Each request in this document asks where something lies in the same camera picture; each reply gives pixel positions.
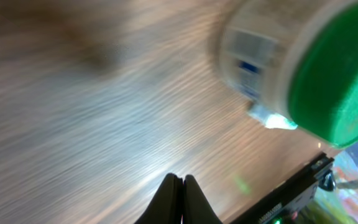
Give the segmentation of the green lid white jar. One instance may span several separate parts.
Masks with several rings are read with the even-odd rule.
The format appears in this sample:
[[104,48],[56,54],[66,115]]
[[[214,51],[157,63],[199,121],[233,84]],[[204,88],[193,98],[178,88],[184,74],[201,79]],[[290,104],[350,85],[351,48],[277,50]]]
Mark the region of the green lid white jar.
[[358,1],[237,1],[218,46],[229,87],[335,147],[358,141]]

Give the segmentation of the teal tissue pack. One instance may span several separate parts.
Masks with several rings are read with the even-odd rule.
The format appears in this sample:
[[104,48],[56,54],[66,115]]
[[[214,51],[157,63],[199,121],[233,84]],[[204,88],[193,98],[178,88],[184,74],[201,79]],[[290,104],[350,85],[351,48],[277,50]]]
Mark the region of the teal tissue pack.
[[294,130],[298,127],[295,122],[276,112],[270,111],[268,108],[260,104],[254,103],[247,110],[247,114],[267,129]]

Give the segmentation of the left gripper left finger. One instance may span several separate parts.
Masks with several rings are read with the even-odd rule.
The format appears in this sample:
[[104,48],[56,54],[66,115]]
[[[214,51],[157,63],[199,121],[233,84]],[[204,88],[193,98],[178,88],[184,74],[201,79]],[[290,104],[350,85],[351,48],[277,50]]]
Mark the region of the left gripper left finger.
[[135,224],[181,224],[183,179],[168,173]]

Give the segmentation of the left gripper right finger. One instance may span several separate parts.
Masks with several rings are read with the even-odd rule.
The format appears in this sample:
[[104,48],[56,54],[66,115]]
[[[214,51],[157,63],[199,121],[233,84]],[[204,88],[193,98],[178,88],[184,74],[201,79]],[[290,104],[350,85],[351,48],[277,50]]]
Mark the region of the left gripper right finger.
[[186,224],[222,224],[192,175],[184,181],[183,222]]

